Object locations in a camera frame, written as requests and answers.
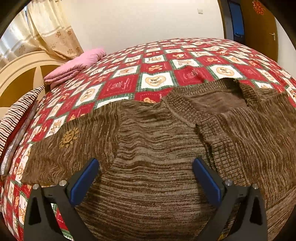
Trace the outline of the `folded pink blanket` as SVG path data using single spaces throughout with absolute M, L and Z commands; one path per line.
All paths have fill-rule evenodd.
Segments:
M 64 63 L 44 77 L 44 83 L 51 89 L 74 78 L 81 71 L 88 69 L 106 55 L 102 48 L 82 53 L 80 56 Z

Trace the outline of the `red door ornament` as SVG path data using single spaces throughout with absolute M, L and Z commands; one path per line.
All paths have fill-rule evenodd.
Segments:
M 264 15 L 265 13 L 265 8 L 262 6 L 261 2 L 258 0 L 253 0 L 252 1 L 252 6 L 254 11 L 258 14 L 258 15 Z

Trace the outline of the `red patchwork bear bedspread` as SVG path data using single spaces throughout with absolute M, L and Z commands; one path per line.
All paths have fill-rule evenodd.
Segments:
M 279 64 L 243 44 L 216 38 L 176 38 L 123 49 L 55 87 L 39 102 L 1 183 L 1 211 L 7 228 L 17 240 L 23 239 L 31 187 L 23 185 L 21 178 L 35 142 L 109 102 L 135 99 L 156 103 L 175 86 L 223 77 L 286 90 L 295 100 L 295 79 Z

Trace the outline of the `brown wooden door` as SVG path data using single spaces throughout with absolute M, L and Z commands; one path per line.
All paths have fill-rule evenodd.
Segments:
M 274 15 L 263 4 L 265 13 L 263 16 L 258 15 L 253 9 L 252 0 L 241 1 L 240 6 L 244 21 L 245 45 L 277 61 L 278 32 Z M 276 41 L 269 33 L 276 34 Z

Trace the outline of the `beige patterned curtain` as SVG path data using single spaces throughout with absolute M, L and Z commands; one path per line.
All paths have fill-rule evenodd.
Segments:
M 83 53 L 62 1 L 31 1 L 1 36 L 1 68 L 16 58 L 44 50 L 62 59 Z

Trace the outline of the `cream wooden headboard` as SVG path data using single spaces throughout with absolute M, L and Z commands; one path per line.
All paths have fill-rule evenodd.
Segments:
M 44 76 L 67 60 L 36 51 L 17 57 L 1 69 L 1 118 L 20 97 L 44 84 Z

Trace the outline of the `brown knitted sweater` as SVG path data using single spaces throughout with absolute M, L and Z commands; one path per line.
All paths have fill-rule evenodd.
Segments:
M 273 240 L 295 206 L 295 108 L 286 92 L 230 78 L 69 121 L 32 146 L 21 182 L 55 185 L 95 158 L 101 175 L 78 213 L 97 240 L 193 240 L 214 213 L 197 157 L 223 179 L 259 185 Z

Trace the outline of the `striped pillow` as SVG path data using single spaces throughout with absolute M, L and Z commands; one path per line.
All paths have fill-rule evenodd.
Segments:
M 1 119 L 1 155 L 12 139 L 12 133 L 20 125 L 21 120 L 24 120 L 26 113 L 33 107 L 34 102 L 37 100 L 38 95 L 45 89 L 44 85 L 37 87 L 17 100 L 5 113 Z

